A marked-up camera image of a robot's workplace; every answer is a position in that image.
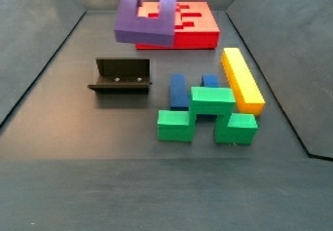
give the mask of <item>gray floor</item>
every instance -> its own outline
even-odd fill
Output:
[[[115,13],[88,13],[0,130],[5,230],[331,230],[332,163],[311,160],[224,12],[219,48],[136,51],[115,42]],[[191,85],[242,48],[267,107],[251,146],[216,144],[199,121],[194,143],[159,142],[170,74]],[[152,60],[146,95],[98,96],[98,57]]]

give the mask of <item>building block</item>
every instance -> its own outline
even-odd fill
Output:
[[[195,138],[195,119],[190,111],[159,111],[158,138],[168,141],[192,141]]]
[[[215,74],[206,74],[202,76],[202,87],[219,88],[219,77]],[[218,115],[199,114],[200,118],[216,118]]]
[[[191,114],[231,115],[236,99],[231,88],[192,87]]]
[[[159,17],[159,3],[144,2],[139,15],[147,18]],[[215,49],[219,44],[220,29],[207,2],[179,2],[175,12],[175,43],[172,47],[144,45],[144,49]]]
[[[223,116],[218,117],[215,125],[215,140],[223,143],[251,144],[258,123],[252,114],[234,113],[228,125]]]
[[[191,99],[186,76],[183,74],[171,75],[171,110],[190,110]]]
[[[266,100],[239,48],[226,48],[222,62],[242,113],[262,114]]]
[[[139,15],[139,0],[120,0],[115,35],[118,42],[174,46],[178,0],[156,2],[156,19]]]
[[[202,76],[202,83],[203,87],[219,88],[219,77],[215,74],[206,74]]]

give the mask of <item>black holder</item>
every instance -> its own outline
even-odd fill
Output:
[[[99,79],[88,87],[98,91],[148,91],[151,85],[150,59],[98,58]]]

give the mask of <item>green block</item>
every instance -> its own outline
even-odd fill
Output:
[[[194,126],[190,111],[160,110],[158,119],[159,129],[187,129]]]
[[[192,141],[195,138],[195,119],[190,111],[159,111],[158,138],[163,141]]]
[[[223,143],[251,144],[258,131],[258,123],[252,114],[234,113],[228,125],[218,117],[215,140]]]
[[[231,115],[236,105],[231,88],[192,87],[191,115]]]
[[[192,141],[195,138],[195,128],[187,129],[159,129],[158,138],[162,141]]]

